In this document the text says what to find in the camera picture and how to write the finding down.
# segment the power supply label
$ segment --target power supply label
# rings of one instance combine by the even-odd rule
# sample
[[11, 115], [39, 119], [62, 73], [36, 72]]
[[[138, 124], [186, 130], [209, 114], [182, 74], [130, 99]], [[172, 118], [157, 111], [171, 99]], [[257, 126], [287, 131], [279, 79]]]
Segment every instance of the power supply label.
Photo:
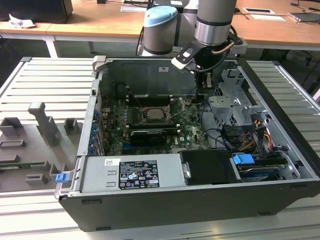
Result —
[[157, 161], [121, 161], [119, 164], [119, 188], [159, 188]]

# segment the blue tab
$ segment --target blue tab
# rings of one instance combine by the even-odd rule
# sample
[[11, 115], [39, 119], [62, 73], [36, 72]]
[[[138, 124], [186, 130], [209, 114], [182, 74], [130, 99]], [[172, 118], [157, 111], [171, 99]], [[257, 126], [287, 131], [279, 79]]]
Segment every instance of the blue tab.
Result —
[[69, 173], [59, 173], [55, 177], [57, 184], [65, 184], [69, 182]]
[[256, 163], [251, 154], [237, 154], [233, 157], [233, 161], [236, 165]]

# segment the motherboard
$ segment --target motherboard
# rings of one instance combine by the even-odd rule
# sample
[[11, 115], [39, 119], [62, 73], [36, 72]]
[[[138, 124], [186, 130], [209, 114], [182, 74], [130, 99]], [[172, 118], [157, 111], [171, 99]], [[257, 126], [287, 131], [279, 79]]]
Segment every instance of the motherboard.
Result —
[[175, 154], [210, 149], [199, 122], [200, 103], [188, 97], [106, 99], [102, 108], [107, 156]]

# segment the floor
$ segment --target floor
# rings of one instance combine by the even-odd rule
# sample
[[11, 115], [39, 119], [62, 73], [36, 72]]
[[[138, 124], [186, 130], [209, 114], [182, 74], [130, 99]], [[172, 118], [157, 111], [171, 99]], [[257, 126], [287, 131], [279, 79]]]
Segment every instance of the floor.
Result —
[[[12, 70], [18, 64], [22, 57], [49, 57], [49, 52], [44, 41], [12, 39], [8, 44], [0, 39], [0, 85], [8, 78]], [[135, 55], [136, 44], [134, 43], [106, 43], [95, 42], [95, 54], [90, 53], [87, 42], [80, 41], [58, 41], [58, 48], [61, 57], [64, 58], [93, 58], [95, 55], [107, 55], [109, 57], [132, 57]], [[248, 60], [259, 60], [262, 55], [262, 49], [248, 49], [244, 56]], [[310, 52], [312, 60], [306, 65], [308, 53], [302, 51], [290, 51], [282, 66], [296, 79], [300, 84], [304, 81], [308, 73], [320, 61], [320, 52]], [[320, 75], [320, 64], [309, 75], [303, 85], [307, 89], [311, 82]]]

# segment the desk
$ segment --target desk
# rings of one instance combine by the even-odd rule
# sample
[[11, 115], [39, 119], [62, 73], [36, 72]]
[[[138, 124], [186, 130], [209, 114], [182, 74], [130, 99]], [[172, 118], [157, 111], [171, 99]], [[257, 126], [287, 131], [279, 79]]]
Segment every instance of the desk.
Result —
[[[271, 9], [276, 15], [302, 12], [290, 5], [291, 0], [238, 0], [237, 7]], [[34, 29], [14, 29], [7, 22], [0, 22], [0, 34], [11, 39], [44, 40], [51, 57], [58, 57], [55, 41], [136, 43], [143, 25], [144, 13], [121, 12], [121, 3], [97, 4], [95, 0], [72, 0], [73, 14], [67, 24], [37, 23]], [[300, 2], [319, 8], [315, 2]], [[320, 51], [320, 26], [318, 24], [296, 23], [290, 16], [285, 21], [254, 20], [247, 15], [235, 15], [232, 21], [238, 35], [248, 42], [249, 48], [288, 49]]]
[[[291, 6], [295, 0], [238, 0], [237, 7], [242, 13], [243, 8], [271, 9], [275, 15], [299, 13], [302, 10]], [[312, 12], [308, 8], [320, 8], [316, 2], [300, 1], [300, 7]], [[316, 23], [297, 23], [291, 16], [282, 16], [285, 21], [255, 20], [250, 15], [235, 15], [232, 25], [239, 36], [248, 42], [249, 48], [288, 49], [320, 51], [320, 25]]]

